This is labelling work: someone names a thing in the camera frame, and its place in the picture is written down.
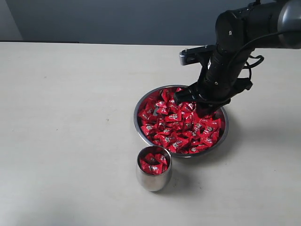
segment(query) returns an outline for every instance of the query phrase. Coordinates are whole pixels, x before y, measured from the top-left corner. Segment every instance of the table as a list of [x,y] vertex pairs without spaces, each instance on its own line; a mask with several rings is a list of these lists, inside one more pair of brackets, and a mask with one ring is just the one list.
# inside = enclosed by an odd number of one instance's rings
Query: table
[[133,111],[196,81],[183,48],[0,43],[0,225],[300,225],[301,50],[256,50],[266,59],[225,107],[225,142],[174,159],[161,192],[138,184]]

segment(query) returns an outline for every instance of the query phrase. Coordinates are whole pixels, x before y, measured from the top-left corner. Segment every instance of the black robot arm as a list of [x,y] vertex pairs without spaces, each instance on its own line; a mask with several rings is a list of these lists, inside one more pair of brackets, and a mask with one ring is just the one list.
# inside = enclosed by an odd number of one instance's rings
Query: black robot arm
[[238,78],[242,69],[257,66],[247,60],[255,48],[301,48],[301,0],[278,0],[220,14],[215,24],[216,45],[180,53],[182,65],[201,63],[198,81],[175,94],[179,102],[197,102],[200,117],[230,103],[252,86],[251,78]]

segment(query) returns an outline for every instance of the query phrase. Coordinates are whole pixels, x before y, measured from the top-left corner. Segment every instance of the metal cup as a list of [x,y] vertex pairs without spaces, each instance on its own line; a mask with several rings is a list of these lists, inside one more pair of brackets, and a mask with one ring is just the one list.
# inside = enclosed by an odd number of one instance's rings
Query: metal cup
[[[144,158],[148,153],[157,154],[161,153],[165,156],[167,161],[167,170],[159,175],[150,175],[142,171],[140,166],[140,158]],[[172,160],[170,153],[163,147],[160,146],[149,146],[142,149],[137,158],[136,175],[138,182],[146,190],[156,192],[161,190],[165,185],[168,184],[172,175]]]

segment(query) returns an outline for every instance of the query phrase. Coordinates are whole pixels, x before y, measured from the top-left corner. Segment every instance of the wall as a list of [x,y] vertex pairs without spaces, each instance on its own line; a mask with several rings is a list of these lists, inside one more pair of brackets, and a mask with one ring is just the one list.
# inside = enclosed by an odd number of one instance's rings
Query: wall
[[252,0],[7,0],[25,40],[202,45],[217,16]]
[[0,40],[22,40],[5,0],[0,0]]

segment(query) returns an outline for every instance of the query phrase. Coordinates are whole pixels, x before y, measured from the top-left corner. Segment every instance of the stainless steel bowl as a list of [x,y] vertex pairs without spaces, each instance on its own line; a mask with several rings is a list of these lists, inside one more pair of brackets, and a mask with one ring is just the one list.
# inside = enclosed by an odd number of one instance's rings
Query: stainless steel bowl
[[[136,105],[135,111],[134,111],[134,124],[135,124],[135,128],[139,134],[139,136],[142,138],[142,140],[144,140],[148,145],[154,145],[151,141],[149,141],[147,139],[147,137],[144,135],[144,133],[142,132],[142,130],[140,129],[141,127],[141,120],[138,118],[138,113],[139,111],[145,107],[146,105],[146,98],[149,97],[150,95],[156,95],[159,96],[160,95],[160,91],[162,89],[165,88],[174,88],[174,87],[181,87],[181,88],[185,88],[187,86],[183,86],[183,85],[170,85],[170,86],[162,86],[159,87],[157,89],[154,89],[150,92],[148,92],[147,94],[145,94],[138,102],[138,104]],[[215,149],[218,145],[220,145],[225,139],[226,136],[228,134],[228,130],[229,130],[229,119],[227,116],[227,113],[225,111],[225,109],[223,107],[221,107],[219,110],[217,110],[216,112],[219,116],[219,118],[221,118],[221,120],[224,122],[223,123],[223,127],[221,129],[221,136],[220,139],[217,141],[217,143],[215,145],[213,145],[212,147],[206,149],[203,152],[199,152],[196,154],[180,154],[180,153],[172,153],[170,152],[172,157],[178,157],[178,158],[191,158],[191,157],[197,157],[197,156],[201,156],[204,154],[207,154],[209,152],[211,152],[213,149]]]
[[[167,161],[167,170],[159,175],[150,175],[142,171],[140,166],[140,158],[144,158],[148,153],[157,154],[161,153],[165,156]],[[172,160],[168,150],[160,146],[149,146],[142,149],[137,157],[136,175],[138,182],[146,190],[150,192],[157,192],[165,187],[170,181],[172,175]]]

